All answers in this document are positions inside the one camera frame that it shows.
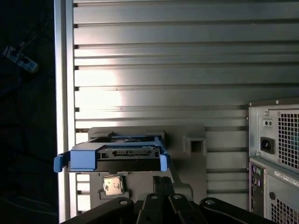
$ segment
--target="black cable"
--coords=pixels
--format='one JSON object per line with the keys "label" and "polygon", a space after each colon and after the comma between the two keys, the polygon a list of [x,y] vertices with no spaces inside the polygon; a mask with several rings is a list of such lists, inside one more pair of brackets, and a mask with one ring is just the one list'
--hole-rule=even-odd
{"label": "black cable", "polygon": [[16,49],[15,53],[16,55],[20,55],[21,52],[28,46],[30,45],[45,29],[46,27],[50,24],[50,22],[53,20],[53,16],[50,17],[45,24],[43,25],[43,27],[39,30],[39,32],[34,35],[30,40],[27,41],[23,41],[23,45],[19,46],[18,49]]}
{"label": "black cable", "polygon": [[17,119],[19,120],[19,123],[20,123],[20,126],[21,126],[20,136],[21,136],[23,149],[24,149],[24,152],[29,153],[28,142],[27,142],[27,138],[26,138],[26,134],[25,134],[25,130],[24,130],[24,124],[23,124],[23,119],[22,119],[22,116],[21,116],[20,108],[19,108],[19,101],[18,101],[17,94],[13,95],[13,102],[14,102],[14,106],[15,106]]}

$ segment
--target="label sticker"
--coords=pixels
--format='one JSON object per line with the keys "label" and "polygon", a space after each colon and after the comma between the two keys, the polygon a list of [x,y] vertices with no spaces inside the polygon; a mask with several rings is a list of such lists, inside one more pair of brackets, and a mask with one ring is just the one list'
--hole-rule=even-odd
{"label": "label sticker", "polygon": [[280,177],[281,179],[283,179],[283,180],[285,180],[285,181],[288,181],[289,183],[292,183],[292,184],[294,184],[295,186],[299,187],[299,182],[298,182],[298,181],[296,181],[296,180],[294,180],[294,179],[292,179],[292,178],[290,178],[290,177],[288,177],[288,176],[286,176],[286,175],[283,175],[283,174],[281,174],[281,173],[279,173],[279,172],[277,172],[277,171],[275,171],[274,174],[275,174],[275,176],[278,176],[278,177]]}

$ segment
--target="ventilation grille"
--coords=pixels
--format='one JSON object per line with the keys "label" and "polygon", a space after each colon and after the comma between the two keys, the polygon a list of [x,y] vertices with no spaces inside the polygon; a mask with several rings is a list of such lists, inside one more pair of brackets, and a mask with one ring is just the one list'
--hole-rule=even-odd
{"label": "ventilation grille", "polygon": [[298,169],[299,114],[283,113],[278,118],[278,157],[289,167]]}
{"label": "ventilation grille", "polygon": [[298,213],[277,199],[277,204],[271,204],[272,221],[278,224],[298,224]]}

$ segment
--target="dark background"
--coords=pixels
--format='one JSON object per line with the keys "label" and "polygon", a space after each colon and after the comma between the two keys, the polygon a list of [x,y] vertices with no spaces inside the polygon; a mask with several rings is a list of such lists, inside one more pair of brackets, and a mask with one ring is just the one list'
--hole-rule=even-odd
{"label": "dark background", "polygon": [[[0,11],[1,223],[58,223],[53,0],[2,1]],[[30,33],[22,53],[39,64],[33,75],[2,55]]]}

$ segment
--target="blue plastic latch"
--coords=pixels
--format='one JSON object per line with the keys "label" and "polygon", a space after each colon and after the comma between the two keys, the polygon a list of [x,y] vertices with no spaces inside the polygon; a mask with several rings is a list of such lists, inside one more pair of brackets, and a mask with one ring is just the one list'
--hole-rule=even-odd
{"label": "blue plastic latch", "polygon": [[60,173],[62,172],[63,167],[67,165],[67,163],[70,160],[70,152],[65,152],[62,154],[59,154],[54,158],[54,172]]}
{"label": "blue plastic latch", "polygon": [[161,165],[161,171],[165,172],[168,168],[168,162],[166,155],[160,155],[160,165]]}
{"label": "blue plastic latch", "polygon": [[54,172],[59,173],[63,169],[63,164],[64,164],[64,156],[62,154],[56,156],[54,158]]}

